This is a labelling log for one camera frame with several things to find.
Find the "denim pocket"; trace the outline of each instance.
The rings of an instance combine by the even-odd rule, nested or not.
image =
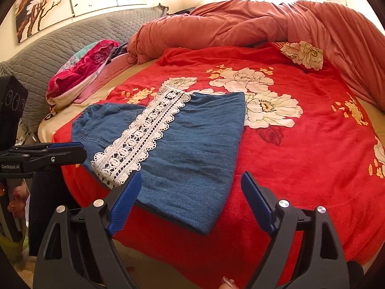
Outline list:
[[[83,115],[81,120],[86,120],[86,123],[78,130],[78,137],[106,148],[121,136],[141,111],[122,110],[118,106],[104,104],[98,111]]]

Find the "blue gripper pad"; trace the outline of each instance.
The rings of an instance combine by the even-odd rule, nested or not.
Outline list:
[[[268,233],[269,236],[273,236],[277,231],[277,227],[275,226],[274,211],[259,190],[257,182],[247,172],[242,175],[241,188],[251,210],[253,211],[259,227]]]
[[[141,188],[142,176],[140,172],[135,172],[110,209],[110,222],[107,226],[107,231],[110,236],[113,236],[123,229]]]

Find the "white flower print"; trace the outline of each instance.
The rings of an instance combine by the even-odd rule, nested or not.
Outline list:
[[[303,64],[306,68],[314,70],[320,70],[323,67],[323,51],[305,41],[285,43],[281,51],[298,65]]]
[[[198,93],[212,94],[212,95],[224,95],[224,94],[226,94],[226,92],[222,92],[222,91],[215,92],[212,88],[207,88],[207,89],[202,89],[202,90],[192,90],[192,91],[189,91],[189,92],[190,93],[198,92]]]
[[[296,99],[290,95],[278,96],[276,92],[245,93],[245,126],[267,128],[270,125],[293,127],[291,118],[299,118],[303,113]]]
[[[376,155],[376,158],[379,162],[385,165],[385,153],[384,153],[384,147],[382,146],[381,141],[375,137],[377,140],[377,144],[374,145],[374,155]]]
[[[190,88],[193,84],[196,83],[196,77],[177,77],[177,78],[169,78],[165,80],[162,86],[170,86],[179,90],[186,90]]]
[[[224,70],[220,73],[224,79],[209,82],[211,86],[224,87],[228,92],[264,92],[274,81],[265,77],[262,72],[256,72],[248,67],[241,70]]]

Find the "metal screw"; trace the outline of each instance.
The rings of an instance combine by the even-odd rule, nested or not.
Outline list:
[[[65,211],[65,206],[64,205],[59,205],[56,208],[56,212],[58,212],[58,213],[63,213],[64,211]]]
[[[104,201],[102,199],[98,199],[94,201],[94,206],[97,208],[103,206],[103,204],[104,204]]]
[[[324,206],[317,206],[317,211],[324,214],[326,213],[326,208]]]
[[[279,204],[280,207],[282,207],[282,208],[287,208],[287,207],[290,205],[290,203],[289,203],[288,201],[286,201],[286,200],[280,200],[280,201],[278,202],[278,204]]]

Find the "camera lens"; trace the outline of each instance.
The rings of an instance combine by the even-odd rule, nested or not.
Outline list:
[[[13,92],[12,90],[9,90],[8,93],[6,94],[5,105],[10,105],[12,102],[12,98],[13,98]]]
[[[12,102],[12,110],[16,111],[20,103],[20,94],[16,94]]]
[[[19,107],[19,109],[20,109],[20,111],[23,111],[23,109],[24,109],[24,103],[25,103],[26,101],[24,100],[24,99],[22,99],[22,101],[20,102],[20,107]]]

